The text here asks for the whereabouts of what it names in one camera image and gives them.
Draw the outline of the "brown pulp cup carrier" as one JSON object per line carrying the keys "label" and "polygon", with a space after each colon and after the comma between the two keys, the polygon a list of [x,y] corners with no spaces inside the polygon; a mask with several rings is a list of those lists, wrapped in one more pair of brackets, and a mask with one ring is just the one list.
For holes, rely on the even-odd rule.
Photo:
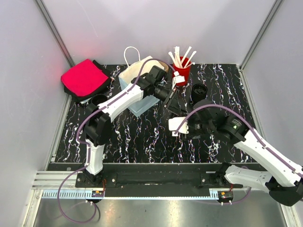
{"label": "brown pulp cup carrier", "polygon": [[163,67],[163,70],[166,71],[168,73],[169,71],[169,66],[166,63],[163,63],[161,61],[159,61],[159,64]]}

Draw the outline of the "light blue paper bag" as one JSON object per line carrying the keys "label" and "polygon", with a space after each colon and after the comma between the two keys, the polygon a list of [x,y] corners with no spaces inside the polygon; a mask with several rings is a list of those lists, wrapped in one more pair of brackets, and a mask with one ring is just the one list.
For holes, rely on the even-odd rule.
{"label": "light blue paper bag", "polygon": [[[136,61],[132,64],[129,64],[129,62],[127,61],[127,58],[126,58],[126,52],[128,49],[131,49],[131,48],[135,49],[137,51],[138,61]],[[132,85],[133,85],[132,80],[137,78],[142,65],[144,64],[144,62],[146,62],[149,59],[152,59],[152,57],[147,56],[147,57],[141,59],[139,50],[133,46],[128,46],[125,48],[124,60],[127,64],[127,67],[118,76],[119,82],[120,82],[120,87],[121,87],[122,91],[125,89],[128,91],[132,87]],[[157,66],[162,70],[164,69],[164,67],[160,64],[159,61],[151,60],[151,61],[148,61],[147,63],[145,63],[140,75],[142,76],[144,73],[149,73],[153,66]],[[137,81],[136,85],[132,88],[132,90],[129,91],[129,93],[131,93],[131,92],[133,93],[135,91],[137,93],[141,92],[141,94],[140,94],[141,100],[139,100],[137,98],[135,102],[132,102],[132,104],[128,107],[128,109],[136,117],[139,117],[141,114],[146,112],[149,108],[151,108],[153,105],[155,105],[156,103],[159,102],[159,99],[152,97],[152,96],[143,97],[144,94],[143,94],[143,90],[141,90],[141,88],[139,86],[139,81]]]}

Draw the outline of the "black coffee cup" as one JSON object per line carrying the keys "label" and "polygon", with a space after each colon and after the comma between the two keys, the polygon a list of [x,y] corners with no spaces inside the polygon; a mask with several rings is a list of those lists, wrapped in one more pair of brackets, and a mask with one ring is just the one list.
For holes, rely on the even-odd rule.
{"label": "black coffee cup", "polygon": [[107,96],[104,94],[97,94],[97,95],[93,96],[91,99],[91,103],[93,103],[94,105],[99,105],[106,101],[107,101]]}

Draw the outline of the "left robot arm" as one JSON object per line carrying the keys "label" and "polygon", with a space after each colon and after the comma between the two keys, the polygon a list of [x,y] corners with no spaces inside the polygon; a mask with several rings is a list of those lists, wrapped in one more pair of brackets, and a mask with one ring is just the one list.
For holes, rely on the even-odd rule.
{"label": "left robot arm", "polygon": [[103,153],[105,144],[111,137],[111,127],[114,119],[131,105],[153,96],[161,100],[166,107],[178,114],[178,101],[173,97],[176,85],[185,82],[184,76],[178,71],[173,72],[171,88],[164,87],[162,79],[166,72],[153,66],[149,72],[135,77],[120,93],[98,105],[91,104],[91,114],[84,120],[83,129],[86,135],[87,159],[84,173],[86,182],[91,187],[98,187],[102,183]]}

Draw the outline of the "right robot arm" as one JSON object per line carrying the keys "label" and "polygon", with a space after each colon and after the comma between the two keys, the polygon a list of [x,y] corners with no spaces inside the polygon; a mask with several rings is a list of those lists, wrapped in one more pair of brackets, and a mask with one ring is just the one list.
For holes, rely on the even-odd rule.
{"label": "right robot arm", "polygon": [[202,100],[186,115],[177,132],[191,137],[215,135],[244,151],[265,169],[256,171],[223,163],[212,178],[219,187],[240,184],[259,189],[285,206],[303,200],[303,167],[270,145],[232,109]]}

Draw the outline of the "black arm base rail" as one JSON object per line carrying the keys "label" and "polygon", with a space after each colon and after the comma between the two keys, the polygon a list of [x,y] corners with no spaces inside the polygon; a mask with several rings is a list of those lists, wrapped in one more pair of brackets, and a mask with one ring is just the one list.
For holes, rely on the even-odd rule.
{"label": "black arm base rail", "polygon": [[118,164],[105,163],[97,176],[78,173],[77,188],[105,187],[114,198],[203,197],[209,189],[230,189],[221,164]]}

